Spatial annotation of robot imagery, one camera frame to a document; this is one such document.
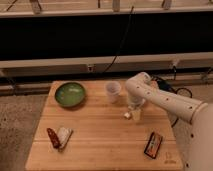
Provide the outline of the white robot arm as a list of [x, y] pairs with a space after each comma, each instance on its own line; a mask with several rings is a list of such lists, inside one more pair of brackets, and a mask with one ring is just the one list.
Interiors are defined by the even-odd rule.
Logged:
[[213, 171], [213, 103], [154, 88], [145, 72], [129, 78], [125, 88], [131, 103], [145, 99], [191, 124], [186, 171]]

